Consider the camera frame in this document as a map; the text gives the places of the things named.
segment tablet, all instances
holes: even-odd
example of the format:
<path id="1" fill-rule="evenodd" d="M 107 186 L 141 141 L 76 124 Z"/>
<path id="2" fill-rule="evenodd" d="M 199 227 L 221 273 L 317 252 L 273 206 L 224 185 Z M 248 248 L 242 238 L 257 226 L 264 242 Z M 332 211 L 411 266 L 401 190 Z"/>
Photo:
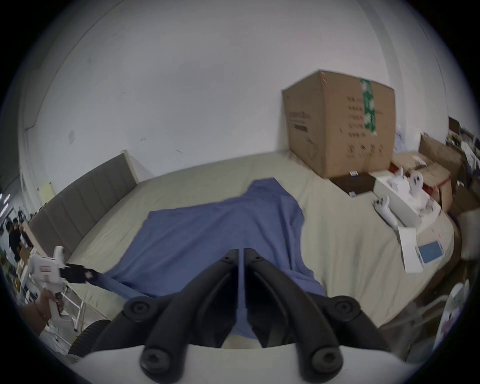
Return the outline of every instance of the tablet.
<path id="1" fill-rule="evenodd" d="M 444 250 L 439 241 L 422 245 L 419 247 L 419 253 L 424 264 L 431 263 L 432 261 L 445 256 Z"/>

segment hand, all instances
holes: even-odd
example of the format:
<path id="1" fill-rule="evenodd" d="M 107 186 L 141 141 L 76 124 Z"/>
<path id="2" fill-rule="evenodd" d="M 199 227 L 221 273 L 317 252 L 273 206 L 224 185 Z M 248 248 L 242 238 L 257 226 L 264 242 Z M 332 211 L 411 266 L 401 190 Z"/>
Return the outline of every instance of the hand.
<path id="1" fill-rule="evenodd" d="M 42 292 L 40 292 L 40 296 L 38 296 L 38 299 L 35 301 L 35 306 L 40 312 L 40 314 L 47 321 L 50 320 L 52 317 L 52 314 L 50 312 L 50 304 L 48 303 L 49 300 L 52 300 L 55 303 L 57 303 L 57 306 L 59 308 L 59 313 L 63 312 L 63 300 L 56 299 L 52 291 L 44 289 Z"/>

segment green tape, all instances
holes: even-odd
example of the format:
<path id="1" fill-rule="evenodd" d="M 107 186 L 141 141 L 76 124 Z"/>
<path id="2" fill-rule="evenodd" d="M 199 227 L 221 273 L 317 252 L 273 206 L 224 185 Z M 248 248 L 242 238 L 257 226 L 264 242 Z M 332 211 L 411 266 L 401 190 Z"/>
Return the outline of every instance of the green tape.
<path id="1" fill-rule="evenodd" d="M 375 128 L 375 100 L 373 99 L 372 83 L 365 79 L 360 79 L 361 90 L 363 92 L 363 106 L 365 111 L 365 129 L 377 135 Z"/>

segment white paper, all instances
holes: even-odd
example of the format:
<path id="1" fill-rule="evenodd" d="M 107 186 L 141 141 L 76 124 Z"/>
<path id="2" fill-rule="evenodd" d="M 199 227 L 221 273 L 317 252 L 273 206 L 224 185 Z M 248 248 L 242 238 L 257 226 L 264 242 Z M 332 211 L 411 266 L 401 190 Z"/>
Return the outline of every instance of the white paper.
<path id="1" fill-rule="evenodd" d="M 400 235 L 405 273 L 422 273 L 423 266 L 417 253 L 417 229 L 399 227 L 398 234 Z"/>

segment person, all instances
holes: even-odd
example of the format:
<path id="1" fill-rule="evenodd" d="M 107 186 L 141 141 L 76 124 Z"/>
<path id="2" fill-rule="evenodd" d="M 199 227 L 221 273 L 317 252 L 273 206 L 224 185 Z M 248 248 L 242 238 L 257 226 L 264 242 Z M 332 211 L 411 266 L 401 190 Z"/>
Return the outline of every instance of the person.
<path id="1" fill-rule="evenodd" d="M 11 221 L 8 221 L 5 225 L 5 229 L 8 232 L 8 243 L 12 249 L 13 254 L 15 255 L 15 261 L 20 261 L 20 248 L 22 247 L 22 241 L 20 240 L 20 231 L 19 229 L 15 230 L 15 226 Z"/>
<path id="2" fill-rule="evenodd" d="M 33 244 L 32 244 L 32 242 L 30 241 L 30 238 L 28 237 L 28 235 L 25 233 L 24 227 L 22 227 L 22 226 L 20 225 L 20 223 L 18 222 L 18 219 L 17 219 L 17 218 L 13 219 L 13 229 L 20 231 L 20 234 L 22 235 L 23 239 L 24 239 L 25 242 L 27 243 L 28 248 L 32 249 L 32 248 L 33 248 Z"/>
<path id="3" fill-rule="evenodd" d="M 57 303 L 60 313 L 63 311 L 63 301 L 56 299 L 53 292 L 47 289 L 40 292 L 35 302 L 19 308 L 21 317 L 36 336 L 40 336 L 52 317 L 49 300 Z"/>

